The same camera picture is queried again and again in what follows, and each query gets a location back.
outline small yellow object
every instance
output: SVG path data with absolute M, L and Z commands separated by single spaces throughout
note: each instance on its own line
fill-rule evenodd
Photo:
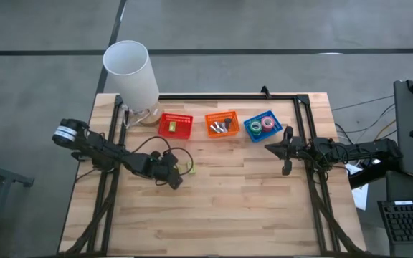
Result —
M 194 174 L 195 173 L 195 166 L 193 163 L 191 163 L 191 161 L 187 162 L 187 169 L 190 169 L 192 166 L 192 169 L 189 171 L 189 174 Z
M 170 126 L 168 127 L 168 131 L 174 133 L 176 131 L 176 122 L 171 121 Z

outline plastic basket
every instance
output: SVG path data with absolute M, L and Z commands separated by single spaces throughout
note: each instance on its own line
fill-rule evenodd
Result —
M 224 119 L 226 118 L 232 119 L 232 122 L 229 125 L 229 130 L 227 130 L 227 133 L 216 133 L 209 127 L 214 122 L 223 123 Z M 205 115 L 205 126 L 206 131 L 208 132 L 208 136 L 211 138 L 236 135 L 240 131 L 240 125 L 238 124 L 237 113 L 235 111 L 227 111 Z
M 161 123 L 158 126 L 158 134 L 167 138 L 189 139 L 192 131 L 191 115 L 177 115 L 163 113 Z M 176 129 L 174 132 L 168 131 L 170 122 L 176 122 Z
M 275 125 L 273 126 L 272 130 L 270 132 L 262 131 L 259 135 L 253 135 L 251 133 L 251 130 L 250 130 L 250 123 L 253 122 L 253 121 L 259 121 L 260 122 L 261 119 L 263 117 L 266 117 L 266 116 L 272 117 L 273 120 L 275 121 Z M 283 126 L 281 126 L 280 122 L 278 122 L 277 118 L 275 117 L 275 115 L 273 115 L 273 112 L 271 110 L 266 111 L 266 112 L 264 112 L 260 115 L 256 115 L 255 117 L 244 121 L 243 124 L 245 125 L 245 128 L 248 132 L 248 135 L 250 136 L 253 143 L 260 142 L 261 140 L 269 138 L 270 136 L 272 136 L 272 135 L 280 132 L 281 130 L 283 130 Z

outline wooden table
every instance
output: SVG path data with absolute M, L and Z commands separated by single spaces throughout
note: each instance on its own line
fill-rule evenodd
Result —
M 309 96 L 318 137 L 338 140 L 327 94 Z M 114 94 L 97 96 L 91 130 L 108 133 L 114 99 Z M 292 101 L 162 100 L 161 104 L 167 113 L 194 116 L 189 140 L 168 141 L 172 147 L 185 148 L 193 155 L 196 173 L 185 175 L 180 188 L 174 191 L 122 167 L 108 255 L 319 254 L 303 163 L 293 160 L 292 173 L 283 177 L 283 162 L 263 148 L 264 144 L 281 141 L 283 132 L 252 143 L 242 124 L 271 109 L 280 123 L 293 126 L 297 135 Z M 225 110 L 237 111 L 240 132 L 232 137 L 209 138 L 204 115 Z M 306 123 L 304 128 L 310 135 Z M 157 127 L 135 126 L 126 133 L 125 145 L 133 150 L 153 135 L 157 135 Z M 166 150 L 163 141 L 152 140 L 140 152 L 154 150 Z M 181 151 L 174 153 L 181 172 L 185 171 L 189 158 Z M 82 163 L 77 176 L 91 166 Z M 60 251 L 71 247 L 90 222 L 99 177 L 98 172 L 92 173 L 75 184 Z M 343 169 L 329 172 L 328 187 L 336 220 L 355 244 L 365 249 Z M 330 242 L 323 224 L 326 241 Z

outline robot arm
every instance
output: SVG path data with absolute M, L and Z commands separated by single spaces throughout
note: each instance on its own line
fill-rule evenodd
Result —
M 293 128 L 285 129 L 283 140 L 279 143 L 267 144 L 265 148 L 285 161 L 282 174 L 287 176 L 291 172 L 291 158 L 307 160 L 315 170 L 327 171 L 331 164 L 337 162 L 379 159 L 381 161 L 395 161 L 402 157 L 396 142 L 389 139 L 376 140 L 369 143 L 345 145 L 335 143 L 333 139 L 314 138 L 305 144 L 300 137 L 293 137 Z
M 107 141 L 103 134 L 90 131 L 88 124 L 79 120 L 62 119 L 52 140 L 59 146 L 78 151 L 81 156 L 90 157 L 94 167 L 101 171 L 110 171 L 122 163 L 133 174 L 166 181 L 172 189 L 183 182 L 175 168 L 178 159 L 171 150 L 163 152 L 162 157 L 157 151 L 150 155 L 130 152 L 124 146 Z

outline concrete floor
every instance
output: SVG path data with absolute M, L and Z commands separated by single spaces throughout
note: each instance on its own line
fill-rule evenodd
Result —
M 119 0 L 0 0 L 0 50 L 105 49 Z M 118 40 L 149 49 L 413 48 L 413 0 L 128 0 Z M 413 54 L 156 56 L 161 92 L 328 92 L 331 107 L 392 95 L 413 79 Z M 0 257 L 57 251 L 77 163 L 50 140 L 61 118 L 88 120 L 100 56 L 0 57 L 0 167 L 36 178 L 15 186 L 0 219 Z M 105 92 L 113 92 L 107 82 Z M 393 98 L 333 111 L 346 130 L 370 125 Z M 373 140 L 389 113 L 360 141 Z M 359 134 L 351 134 L 353 140 Z M 359 212 L 366 245 L 386 254 L 370 187 Z

